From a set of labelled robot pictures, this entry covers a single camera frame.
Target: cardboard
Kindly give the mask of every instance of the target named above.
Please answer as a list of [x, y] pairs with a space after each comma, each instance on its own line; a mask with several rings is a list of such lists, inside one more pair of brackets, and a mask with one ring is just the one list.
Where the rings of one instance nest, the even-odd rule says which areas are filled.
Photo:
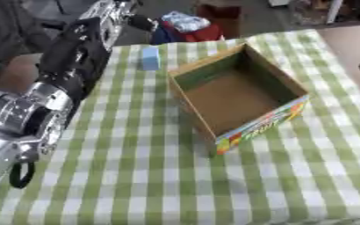
[[307, 92], [246, 44], [170, 71], [169, 87], [212, 153], [298, 115]]

